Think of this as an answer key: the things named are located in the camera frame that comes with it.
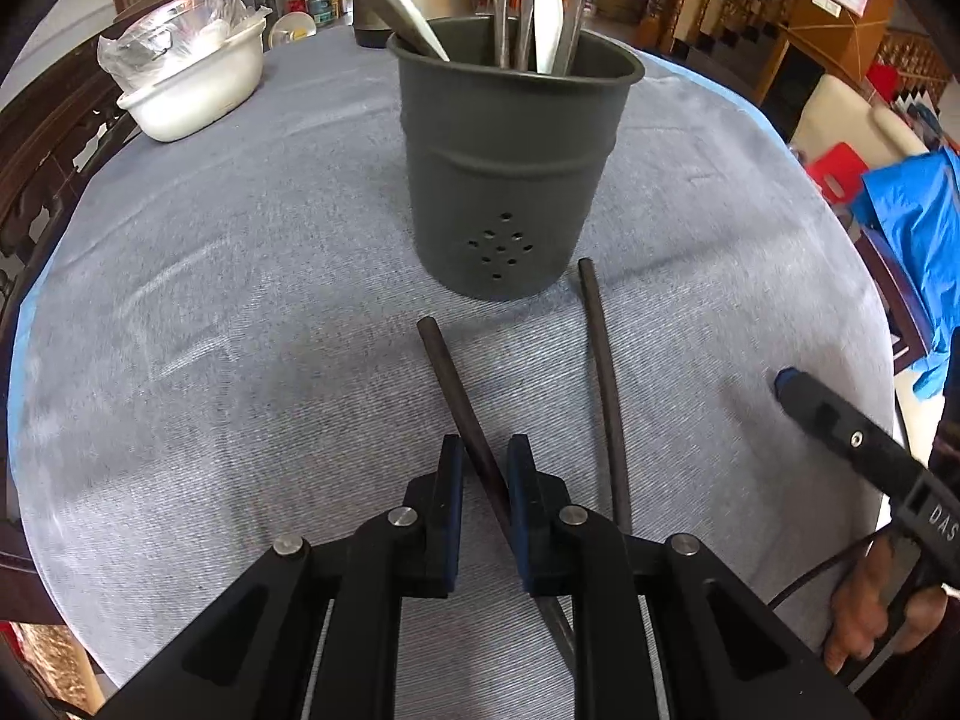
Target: rod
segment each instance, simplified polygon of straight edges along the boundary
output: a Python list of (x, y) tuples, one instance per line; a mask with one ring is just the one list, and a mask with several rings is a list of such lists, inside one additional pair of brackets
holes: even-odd
[(520, 32), (517, 33), (517, 48), (514, 52), (514, 70), (530, 68), (530, 44), (534, 34), (534, 0), (520, 1)]
[(496, 66), (510, 69), (510, 47), (507, 39), (507, 0), (493, 0), (493, 52)]
[(573, 67), (573, 57), (580, 42), (580, 29), (584, 21), (584, 0), (570, 0), (563, 15), (563, 28), (560, 30), (560, 45), (553, 60), (554, 76), (569, 76)]
[(627, 469), (627, 445), (623, 437), (623, 413), (620, 410), (620, 392), (616, 386), (613, 351), (607, 318), (600, 298), (600, 285), (593, 260), (587, 257), (577, 263), (584, 290), (587, 310), (587, 333), (597, 366), (600, 385), (600, 403), (603, 406), (603, 429), (607, 439), (607, 460), (610, 463), (610, 488), (613, 500), (613, 522), (621, 533), (634, 532), (634, 510), (630, 501), (630, 471)]
[[(493, 514), (500, 524), (503, 535), (510, 541), (510, 490), (503, 480), (503, 474), (493, 458), (490, 444), (484, 435), (483, 428), (474, 413), (467, 390), (457, 372), (457, 367), (450, 357), (450, 350), (443, 340), (440, 325), (434, 317), (424, 317), (416, 323), (421, 339), (424, 341), (426, 356), (433, 367), (443, 399), (450, 409), (450, 415), (460, 431), (460, 438), (467, 447), (467, 455), (473, 462), (473, 467), (483, 485), (484, 493), (493, 507)], [(550, 637), (563, 658), (566, 667), (573, 673), (573, 630), (556, 598), (534, 598), (536, 608), (544, 618)]]

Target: gray tablecloth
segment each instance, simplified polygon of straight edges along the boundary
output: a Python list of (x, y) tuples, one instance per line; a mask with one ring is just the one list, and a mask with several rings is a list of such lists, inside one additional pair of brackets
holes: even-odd
[[(699, 533), (769, 598), (878, 506), (781, 413), (772, 378), (809, 370), (889, 429), (887, 326), (770, 128), (647, 66), (577, 252), (606, 300), (635, 531)], [(412, 250), (398, 114), (395, 60), (347, 28), (270, 52), (232, 114), (179, 143), (140, 136), (104, 167), (25, 307), (10, 407), (24, 524), (114, 680), (274, 536), (344, 536), (433, 469), (454, 428), (424, 314), (496, 451), (529, 434), (542, 469), (608, 512), (573, 266), (502, 305), (433, 282)], [(572, 680), (472, 476), (460, 565), (450, 600), (404, 606), (398, 716), (571, 716)], [(830, 581), (784, 609), (811, 646)]]

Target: hand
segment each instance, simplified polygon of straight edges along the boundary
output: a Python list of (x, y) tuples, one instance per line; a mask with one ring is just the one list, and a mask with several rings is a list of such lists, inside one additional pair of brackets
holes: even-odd
[[(834, 674), (851, 656), (858, 661), (874, 651), (874, 642), (887, 630), (887, 610), (880, 605), (880, 591), (890, 579), (893, 548), (886, 536), (877, 538), (870, 552), (833, 594), (833, 629), (824, 645), (824, 663)], [(896, 642), (896, 651), (910, 652), (944, 620), (947, 594), (940, 587), (917, 592), (906, 605), (906, 624)]]

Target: white bowl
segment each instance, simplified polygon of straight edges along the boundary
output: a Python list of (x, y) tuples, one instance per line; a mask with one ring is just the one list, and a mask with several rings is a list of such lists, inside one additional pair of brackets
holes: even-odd
[(157, 141), (192, 135), (229, 114), (256, 89), (263, 74), (261, 35), (267, 20), (227, 38), (210, 56), (160, 83), (120, 95), (117, 105)]
[(302, 11), (295, 10), (286, 16), (280, 16), (274, 28), (270, 30), (270, 37), (267, 42), (271, 49), (277, 46), (283, 46), (287, 43), (294, 43), (304, 38), (313, 37), (317, 34), (317, 23), (313, 16)]

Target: black clamp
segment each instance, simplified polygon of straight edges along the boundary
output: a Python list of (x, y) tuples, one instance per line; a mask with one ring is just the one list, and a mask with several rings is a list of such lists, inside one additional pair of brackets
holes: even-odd
[(460, 438), (446, 436), (436, 472), (412, 480), (402, 506), (328, 544), (277, 538), (97, 717), (299, 718), (331, 602), (310, 717), (393, 717), (401, 601), (453, 591), (463, 462)]
[(699, 539), (625, 536), (536, 471), (526, 436), (508, 448), (512, 546), (524, 588), (570, 595), (578, 720), (657, 717), (638, 595), (646, 599), (670, 716), (869, 717), (813, 652)]

